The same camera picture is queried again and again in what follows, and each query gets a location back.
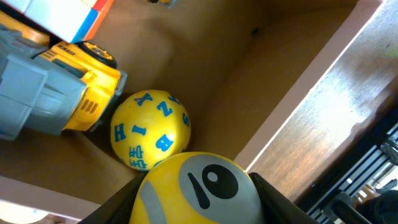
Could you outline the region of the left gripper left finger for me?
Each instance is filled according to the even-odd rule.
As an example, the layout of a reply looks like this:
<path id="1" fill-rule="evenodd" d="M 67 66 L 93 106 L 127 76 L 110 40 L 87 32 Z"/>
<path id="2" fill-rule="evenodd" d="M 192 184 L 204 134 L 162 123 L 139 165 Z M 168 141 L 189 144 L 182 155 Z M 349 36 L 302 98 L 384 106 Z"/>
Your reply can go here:
<path id="1" fill-rule="evenodd" d="M 145 176 L 146 173 L 138 174 L 78 224 L 128 224 L 137 192 Z"/>

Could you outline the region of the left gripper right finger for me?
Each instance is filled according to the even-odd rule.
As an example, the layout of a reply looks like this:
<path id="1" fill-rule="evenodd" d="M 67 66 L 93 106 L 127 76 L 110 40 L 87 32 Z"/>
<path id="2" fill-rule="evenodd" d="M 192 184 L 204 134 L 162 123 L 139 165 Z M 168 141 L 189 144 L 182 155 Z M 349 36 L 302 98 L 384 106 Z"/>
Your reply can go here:
<path id="1" fill-rule="evenodd" d="M 249 173 L 262 203 L 266 223 L 271 224 L 318 224 L 313 218 L 298 208 L 260 174 Z"/>

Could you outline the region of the yellow ball with eye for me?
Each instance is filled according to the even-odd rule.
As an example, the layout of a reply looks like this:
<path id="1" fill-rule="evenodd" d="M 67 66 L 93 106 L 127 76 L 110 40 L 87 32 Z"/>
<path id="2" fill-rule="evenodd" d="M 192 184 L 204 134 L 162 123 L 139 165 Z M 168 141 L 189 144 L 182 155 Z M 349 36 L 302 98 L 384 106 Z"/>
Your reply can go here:
<path id="1" fill-rule="evenodd" d="M 134 201 L 130 224 L 265 223 L 248 174 L 208 152 L 184 152 L 154 167 Z"/>

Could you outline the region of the yellow grey dump truck toy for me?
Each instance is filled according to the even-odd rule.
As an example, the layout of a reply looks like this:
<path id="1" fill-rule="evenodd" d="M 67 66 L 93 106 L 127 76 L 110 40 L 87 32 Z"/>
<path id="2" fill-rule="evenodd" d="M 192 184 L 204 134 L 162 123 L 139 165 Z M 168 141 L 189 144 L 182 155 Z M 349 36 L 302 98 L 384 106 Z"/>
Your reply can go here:
<path id="1" fill-rule="evenodd" d="M 123 92 L 127 73 L 90 42 L 50 37 L 1 13 L 1 139 L 23 128 L 93 131 Z"/>

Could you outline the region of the yellow ball blue letters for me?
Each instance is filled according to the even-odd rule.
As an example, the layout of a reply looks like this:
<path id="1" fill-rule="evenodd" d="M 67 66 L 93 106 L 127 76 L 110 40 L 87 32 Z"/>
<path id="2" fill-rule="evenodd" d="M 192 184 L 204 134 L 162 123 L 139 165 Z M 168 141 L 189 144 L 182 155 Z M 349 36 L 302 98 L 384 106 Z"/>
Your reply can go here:
<path id="1" fill-rule="evenodd" d="M 148 171 L 188 146 L 191 127 L 182 102 L 167 91 L 137 92 L 121 103 L 110 124 L 111 145 L 119 160 Z"/>

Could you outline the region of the multicolour puzzle cube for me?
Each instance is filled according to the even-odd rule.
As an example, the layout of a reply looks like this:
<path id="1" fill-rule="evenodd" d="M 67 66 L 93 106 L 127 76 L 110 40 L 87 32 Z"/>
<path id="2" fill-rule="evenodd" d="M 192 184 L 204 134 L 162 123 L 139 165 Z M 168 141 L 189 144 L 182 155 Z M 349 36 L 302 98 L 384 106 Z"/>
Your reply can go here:
<path id="1" fill-rule="evenodd" d="M 114 0 L 2 0 L 65 42 L 91 40 Z"/>

